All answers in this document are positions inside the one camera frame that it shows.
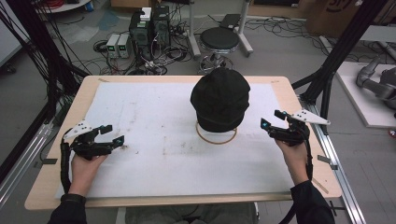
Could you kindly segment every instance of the stool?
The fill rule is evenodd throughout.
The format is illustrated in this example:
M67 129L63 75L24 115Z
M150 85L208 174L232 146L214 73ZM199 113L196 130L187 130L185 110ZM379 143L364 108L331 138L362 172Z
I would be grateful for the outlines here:
M222 27L210 28L202 32L199 42L203 49L213 52L211 56L205 56L200 61L200 72L210 73L217 67L227 66L227 62L233 69L233 62L221 54L236 50L239 45L239 38L236 33Z

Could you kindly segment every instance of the floor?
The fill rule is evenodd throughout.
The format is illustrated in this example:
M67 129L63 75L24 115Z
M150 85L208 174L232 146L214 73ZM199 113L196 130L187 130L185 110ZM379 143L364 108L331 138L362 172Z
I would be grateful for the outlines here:
M89 41L78 41L70 45L93 74L106 71L102 56L92 49L93 44L107 39L112 32L128 30L128 15L130 14L110 9L104 4L91 13L74 10L61 13L54 18L58 22L73 24L85 30L99 27L97 34ZM221 17L214 17L214 19L220 21ZM196 24L197 26L201 24L204 28L216 25L214 22L206 22L208 20L210 20L208 17L197 19ZM237 50L229 56L235 64L235 69L244 76L284 76L292 83L314 73L326 60L324 49L318 48L318 42L306 33L304 36L296 36L293 32L285 30L280 32L276 30L276 27L271 29L273 24L269 24L265 30L257 21L250 21L245 35L254 49L253 54L247 58L242 50ZM296 26L301 24L299 21L293 23ZM372 57L376 53L366 46L370 46L370 43L359 43L347 60L360 59L367 62L368 59L361 56ZM0 73L0 94L2 95L0 124L3 127L0 130L2 142L0 162L3 162L9 151L14 148L47 100L46 84L29 57L21 51L11 62L17 69L16 73L10 74L4 69ZM125 64L129 62L128 60L119 61L119 67L127 66ZM394 62L387 57L387 63ZM184 63L172 63L166 67L166 75L196 75L198 62L189 60ZM304 92L304 89L305 87L302 87L296 92ZM332 83L328 119L332 122L328 129L332 143L365 221L376 224L394 223L396 219L396 192L394 191L396 174L393 172L396 169L395 139L388 135L386 129L364 126L337 78ZM46 150L48 147L42 149L43 157L46 156ZM28 211L23 206L39 172L36 162L39 162L38 156L1 208L0 223L46 223L48 221L51 211ZM344 207L340 199L331 199L331 201L334 206ZM259 203L260 223L278 222L289 208L290 202ZM345 211L336 210L336 214L337 223L350 223ZM88 209L87 212L88 222L97 224L115 223L116 215L117 208Z

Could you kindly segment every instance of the hat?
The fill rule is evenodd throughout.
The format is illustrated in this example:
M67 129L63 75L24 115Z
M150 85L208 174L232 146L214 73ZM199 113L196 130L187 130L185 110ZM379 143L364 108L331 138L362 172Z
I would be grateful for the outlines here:
M225 133L244 119L250 87L235 70L219 67L202 77L191 92L191 104L200 126L212 133Z

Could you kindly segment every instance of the black long-sleeve shirt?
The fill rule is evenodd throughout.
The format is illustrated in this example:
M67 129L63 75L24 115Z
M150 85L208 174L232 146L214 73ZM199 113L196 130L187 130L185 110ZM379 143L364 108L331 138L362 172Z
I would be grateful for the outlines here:
M335 223L329 205L311 181L293 187L291 197L299 224ZM86 224L86 219L84 204L64 201L52 212L49 224Z

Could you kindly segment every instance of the desk leg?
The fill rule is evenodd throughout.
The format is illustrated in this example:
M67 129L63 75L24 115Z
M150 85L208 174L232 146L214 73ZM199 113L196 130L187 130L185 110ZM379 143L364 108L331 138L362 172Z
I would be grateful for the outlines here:
M244 35L244 28L245 28L245 22L247 20L249 2L250 2L250 0L245 0L244 5L242 6L241 23L240 23L239 27L234 28L236 33L238 34L239 42L244 46L244 49L247 52L247 57L250 56L251 53L253 53L253 48L250 46L247 38Z
M201 51L194 36L194 0L190 0L190 30L187 31L187 37L189 38L192 56L194 60L198 60L201 57Z

